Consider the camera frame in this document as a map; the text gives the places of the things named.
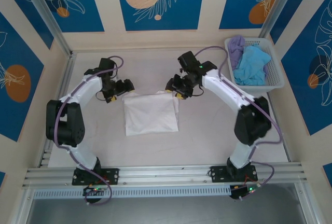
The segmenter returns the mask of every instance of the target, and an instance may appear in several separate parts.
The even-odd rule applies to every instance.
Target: white table surface
[[[79,53],[68,90],[78,85],[87,69],[98,67],[100,58],[119,55],[124,58],[119,78],[130,79],[138,94],[152,94],[163,90],[168,80],[179,73],[177,58],[188,50],[198,51],[188,48]],[[224,57],[223,51],[207,50],[198,59],[201,62],[210,60],[219,66]],[[230,77],[227,64],[223,74]],[[92,98],[82,110],[85,142],[89,143],[102,166],[221,164],[226,163],[238,142],[233,131],[236,114],[209,90],[205,90],[203,96],[180,101],[179,132],[175,133],[127,137],[121,98],[109,104]],[[272,127],[263,140],[279,140],[277,131]],[[253,160],[288,161],[283,144],[259,146]],[[76,164],[64,150],[53,145],[48,166],[74,167]]]

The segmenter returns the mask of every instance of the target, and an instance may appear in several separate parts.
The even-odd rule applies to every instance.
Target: white cloth
[[[122,100],[125,108],[126,136],[178,132],[178,98],[172,93],[129,93]]]

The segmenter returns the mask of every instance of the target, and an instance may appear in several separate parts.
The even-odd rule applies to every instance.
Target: white wall
[[[323,1],[302,1],[275,45],[280,58],[286,54]],[[332,125],[312,136],[308,134],[288,80],[284,88],[274,90],[270,95],[291,155],[295,161],[302,162],[319,207],[327,223],[332,223],[332,188],[322,168],[332,162]]]
[[[0,191],[0,223],[6,223],[22,187],[26,169],[38,164],[38,154],[45,140],[46,104],[57,93],[67,58],[56,42],[51,50],[46,47],[14,0],[0,0],[0,12],[44,64],[19,141],[14,142],[0,135],[0,171],[6,173]]]
[[[203,0],[196,31],[126,32],[119,0],[95,0],[105,32],[64,33],[73,50],[195,47],[223,44],[236,34],[258,36],[259,29],[219,30],[226,0]]]

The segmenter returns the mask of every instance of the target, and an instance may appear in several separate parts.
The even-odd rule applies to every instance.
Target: floor
[[[188,50],[198,51],[197,48],[188,48],[79,53],[69,90],[80,82],[87,69],[98,66],[100,58],[116,54],[124,58],[119,78],[132,80],[138,94],[153,94],[163,90],[168,80],[179,72],[177,58]],[[201,62],[210,60],[219,66],[224,57],[223,51],[208,50],[198,59]],[[227,65],[223,74],[230,77]],[[221,164],[226,162],[238,142],[233,131],[236,114],[208,90],[203,96],[180,101],[179,132],[175,133],[125,136],[121,97],[109,104],[92,98],[82,113],[86,127],[84,142],[99,157],[102,166]],[[279,136],[272,128],[264,139],[277,141]],[[253,160],[288,161],[282,144],[259,147]],[[49,167],[75,165],[66,152],[53,147]]]
[[[230,197],[35,200],[27,224],[301,224],[306,223],[294,185],[266,185],[244,201]]]

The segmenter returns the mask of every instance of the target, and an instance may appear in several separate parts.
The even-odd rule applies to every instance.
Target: purple cloth
[[[265,78],[268,77],[269,71],[268,71],[268,65],[267,64],[264,65],[263,71],[265,73]]]
[[[232,39],[227,44],[228,55],[230,63],[232,65],[232,70],[234,70],[237,67],[239,60],[242,58],[244,43],[245,40],[243,36],[238,35],[232,37]]]

